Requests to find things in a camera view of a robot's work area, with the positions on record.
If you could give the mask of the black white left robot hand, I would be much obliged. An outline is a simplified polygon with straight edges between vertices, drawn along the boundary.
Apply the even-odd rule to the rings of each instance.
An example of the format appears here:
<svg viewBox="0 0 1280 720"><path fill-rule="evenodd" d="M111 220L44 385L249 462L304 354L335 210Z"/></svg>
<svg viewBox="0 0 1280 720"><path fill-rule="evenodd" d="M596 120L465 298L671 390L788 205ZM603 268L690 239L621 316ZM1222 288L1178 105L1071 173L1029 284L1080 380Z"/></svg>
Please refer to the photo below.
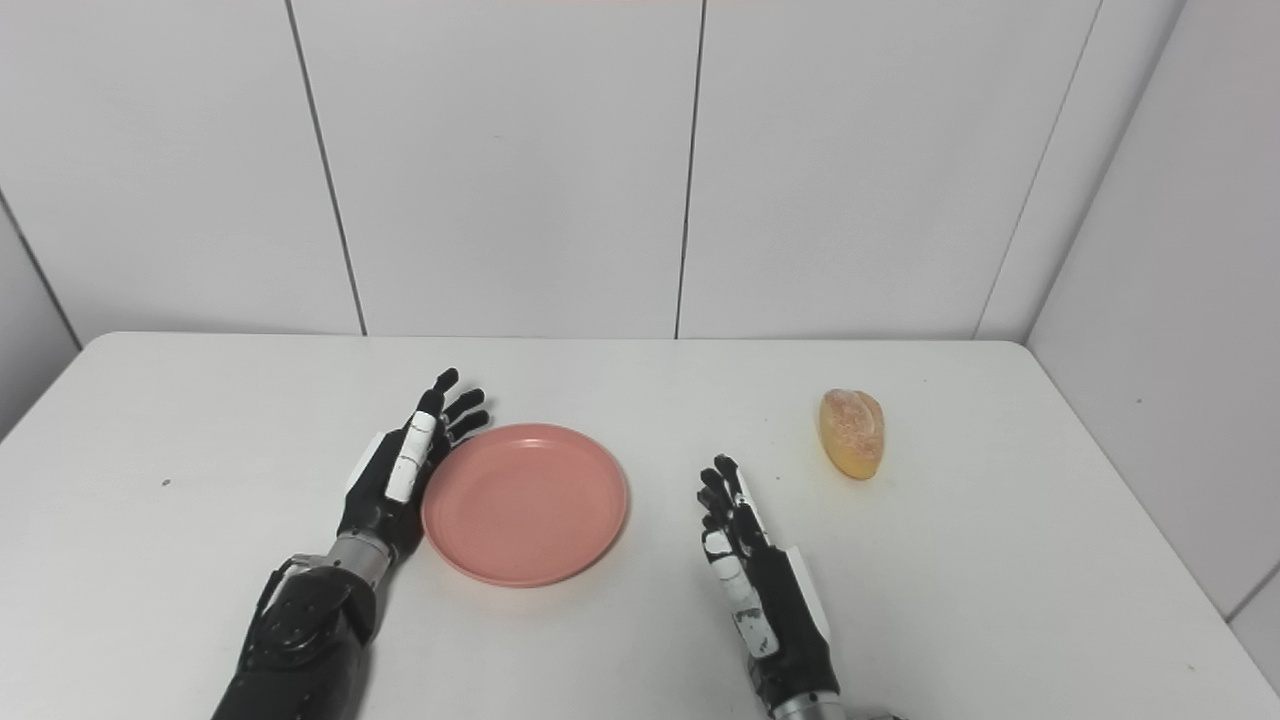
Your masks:
<svg viewBox="0 0 1280 720"><path fill-rule="evenodd" d="M378 542L393 566L411 556L424 537L422 498L434 473L490 421L483 389L449 397L458 382L456 368L444 370L410 418L371 443L346 492L337 534Z"/></svg>

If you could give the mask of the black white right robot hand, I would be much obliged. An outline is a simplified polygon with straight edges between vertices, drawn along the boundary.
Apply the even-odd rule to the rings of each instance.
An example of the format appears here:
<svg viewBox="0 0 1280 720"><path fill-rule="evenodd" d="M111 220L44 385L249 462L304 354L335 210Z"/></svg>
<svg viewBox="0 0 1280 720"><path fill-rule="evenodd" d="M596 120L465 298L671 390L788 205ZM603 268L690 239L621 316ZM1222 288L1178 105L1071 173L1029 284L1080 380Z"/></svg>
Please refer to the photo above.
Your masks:
<svg viewBox="0 0 1280 720"><path fill-rule="evenodd" d="M700 478L703 553L727 597L767 717L844 717L829 624L803 556L772 542L733 459L716 456Z"/></svg>

